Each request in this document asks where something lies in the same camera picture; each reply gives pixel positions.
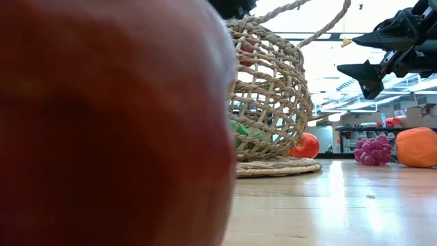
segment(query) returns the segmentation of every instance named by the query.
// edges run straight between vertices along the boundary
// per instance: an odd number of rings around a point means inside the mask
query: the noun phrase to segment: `wicker mat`
[[[261,176],[282,177],[305,172],[318,172],[322,164],[308,158],[277,157],[269,161],[253,161],[237,164],[239,178]]]

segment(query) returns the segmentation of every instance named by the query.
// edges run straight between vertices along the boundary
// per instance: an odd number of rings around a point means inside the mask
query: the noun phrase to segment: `purple grapes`
[[[361,164],[364,164],[366,156],[367,156],[367,153],[366,153],[366,152],[363,152],[363,153],[361,154],[361,156],[360,156],[360,163],[361,163]]]
[[[364,151],[366,151],[367,153],[370,153],[370,152],[373,150],[373,147],[372,147],[371,143],[369,143],[369,142],[365,142],[365,143],[363,144],[363,146],[361,146],[361,148],[362,148]]]
[[[371,146],[373,147],[374,150],[380,150],[382,147],[382,143],[378,140],[375,140],[371,143]]]
[[[364,165],[375,165],[376,159],[375,157],[371,156],[371,155],[367,155],[364,158]]]
[[[360,157],[363,153],[364,153],[363,149],[357,148],[356,150],[354,150],[354,156]]]
[[[363,165],[385,165],[390,162],[392,147],[385,136],[363,138],[356,143],[355,161]]]
[[[384,156],[384,153],[382,152],[382,150],[372,150],[370,155],[372,155],[376,159],[381,159]]]
[[[377,136],[376,140],[378,140],[379,142],[381,142],[382,144],[389,144],[390,141],[386,136]]]
[[[358,141],[358,142],[356,143],[356,147],[357,147],[357,148],[361,148],[361,147],[363,147],[363,142],[362,142],[362,141]]]

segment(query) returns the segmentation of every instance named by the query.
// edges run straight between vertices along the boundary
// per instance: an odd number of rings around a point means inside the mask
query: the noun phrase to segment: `red object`
[[[377,127],[382,127],[382,123],[380,120],[378,120],[378,122],[376,122]],[[385,124],[386,127],[402,127],[401,125],[401,120],[399,118],[387,118],[385,119]]]
[[[311,133],[303,133],[297,146],[290,150],[290,155],[296,158],[314,158],[319,154],[320,144],[317,137]]]
[[[252,53],[252,48],[249,45],[245,45],[245,46],[242,45],[241,50]],[[252,66],[252,63],[250,61],[240,61],[240,64],[246,67]]]
[[[1,6],[0,244],[220,245],[236,60],[209,3]]]

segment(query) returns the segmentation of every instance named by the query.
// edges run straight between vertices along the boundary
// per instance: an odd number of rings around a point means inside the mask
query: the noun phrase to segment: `basket handle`
[[[259,24],[265,23],[265,22],[273,19],[274,17],[278,16],[278,14],[284,13],[288,10],[294,10],[298,6],[304,4],[308,1],[310,1],[310,0],[296,0],[293,3],[289,3],[289,4],[286,4],[284,6],[281,6],[281,7],[274,9],[270,13],[267,13],[265,16],[261,16],[258,18],[257,17],[249,17],[249,18],[253,18],[253,21],[255,21]],[[311,37],[300,41],[300,43],[298,44],[298,47],[302,48],[303,46],[308,45],[310,42],[319,38],[323,33],[326,33],[327,31],[331,30],[335,26],[335,24],[337,24],[346,15],[346,12],[348,11],[350,5],[351,5],[351,0],[344,0],[343,7],[342,7],[341,11],[334,17],[334,19],[332,19],[332,21],[330,21],[327,25],[325,25],[319,31],[315,32]]]

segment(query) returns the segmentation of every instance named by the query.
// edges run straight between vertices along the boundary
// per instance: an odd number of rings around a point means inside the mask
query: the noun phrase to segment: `light wood surface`
[[[322,173],[239,179],[223,246],[437,245],[437,169],[322,162]]]

